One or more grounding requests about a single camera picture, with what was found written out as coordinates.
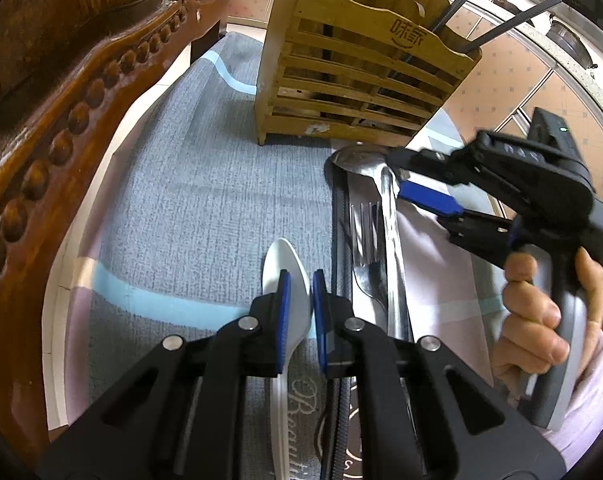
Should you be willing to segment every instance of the blue gripper pad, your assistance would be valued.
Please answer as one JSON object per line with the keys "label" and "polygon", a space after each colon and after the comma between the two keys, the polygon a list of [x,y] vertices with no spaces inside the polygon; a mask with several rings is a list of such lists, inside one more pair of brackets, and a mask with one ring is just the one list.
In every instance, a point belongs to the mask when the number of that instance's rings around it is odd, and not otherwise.
{"label": "blue gripper pad", "polygon": [[277,293],[281,293],[281,304],[279,308],[279,319],[277,322],[276,351],[277,358],[275,366],[278,374],[283,372],[286,362],[286,339],[288,337],[288,318],[290,313],[290,273],[281,271]]}
{"label": "blue gripper pad", "polygon": [[315,329],[317,331],[317,349],[319,354],[319,368],[323,374],[326,373],[326,330],[324,327],[324,316],[321,305],[321,286],[319,280],[323,280],[323,273],[316,271],[312,275],[312,306],[315,311]]}
{"label": "blue gripper pad", "polygon": [[438,216],[460,216],[463,213],[462,206],[450,195],[414,182],[402,182],[397,198]]}

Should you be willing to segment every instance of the fork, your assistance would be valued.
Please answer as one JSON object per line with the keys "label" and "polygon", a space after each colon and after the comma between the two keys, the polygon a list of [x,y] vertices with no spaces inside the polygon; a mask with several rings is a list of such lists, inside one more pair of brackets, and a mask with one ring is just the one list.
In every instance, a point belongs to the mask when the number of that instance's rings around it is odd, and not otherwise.
{"label": "fork", "polygon": [[353,272],[361,291],[377,301],[383,312],[387,311],[388,294],[385,290],[385,245],[383,217],[379,203],[359,205],[359,226],[357,208],[350,206],[350,232],[353,247]]}

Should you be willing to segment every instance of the person's arm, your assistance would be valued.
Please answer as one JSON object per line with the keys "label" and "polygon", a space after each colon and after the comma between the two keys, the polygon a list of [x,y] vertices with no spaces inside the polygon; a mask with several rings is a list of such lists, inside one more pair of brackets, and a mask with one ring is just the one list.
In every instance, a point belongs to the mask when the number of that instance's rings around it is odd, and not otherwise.
{"label": "person's arm", "polygon": [[[603,428],[603,269],[583,248],[577,253],[575,269],[588,304],[580,378],[562,428],[555,433],[543,431],[569,468]],[[561,319],[559,308],[529,283],[536,274],[536,260],[529,254],[513,253],[504,270],[508,283],[503,300],[510,314],[495,343],[492,365],[495,376],[516,392],[520,370],[546,373],[566,360],[569,345],[554,331]]]}

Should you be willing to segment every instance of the metal ladle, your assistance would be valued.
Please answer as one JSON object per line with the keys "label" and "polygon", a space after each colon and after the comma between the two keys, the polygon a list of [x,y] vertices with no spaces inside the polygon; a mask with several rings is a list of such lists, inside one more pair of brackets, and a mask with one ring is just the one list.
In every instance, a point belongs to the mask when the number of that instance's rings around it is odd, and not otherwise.
{"label": "metal ladle", "polygon": [[404,259],[397,227],[399,181],[386,164],[387,149],[373,144],[346,146],[334,152],[331,162],[350,173],[373,179],[381,197],[386,238],[386,275],[388,281],[388,334],[395,339],[413,341],[406,302]]}

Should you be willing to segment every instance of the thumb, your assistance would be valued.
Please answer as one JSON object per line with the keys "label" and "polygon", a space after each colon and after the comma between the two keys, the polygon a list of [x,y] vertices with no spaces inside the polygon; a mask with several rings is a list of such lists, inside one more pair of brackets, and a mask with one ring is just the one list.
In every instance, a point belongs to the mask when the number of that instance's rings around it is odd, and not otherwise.
{"label": "thumb", "polygon": [[603,267],[581,247],[575,257],[575,270],[579,283],[584,287],[588,309],[584,353],[579,365],[579,375],[581,375],[595,353],[603,323]]}

